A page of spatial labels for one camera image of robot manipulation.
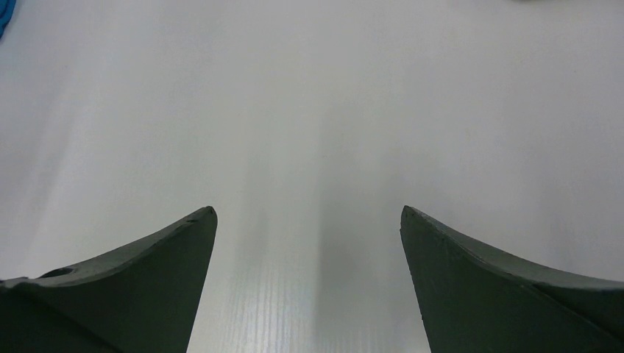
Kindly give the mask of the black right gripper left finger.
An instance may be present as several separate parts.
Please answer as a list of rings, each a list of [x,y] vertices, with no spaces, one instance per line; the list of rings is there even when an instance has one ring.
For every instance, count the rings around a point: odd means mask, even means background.
[[[41,277],[1,282],[3,352],[185,352],[216,237],[203,207]]]

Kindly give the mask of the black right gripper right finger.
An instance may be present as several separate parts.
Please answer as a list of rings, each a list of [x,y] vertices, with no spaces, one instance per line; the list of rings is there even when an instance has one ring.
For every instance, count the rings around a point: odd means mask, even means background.
[[[621,352],[623,284],[540,265],[404,207],[400,236],[432,352]]]

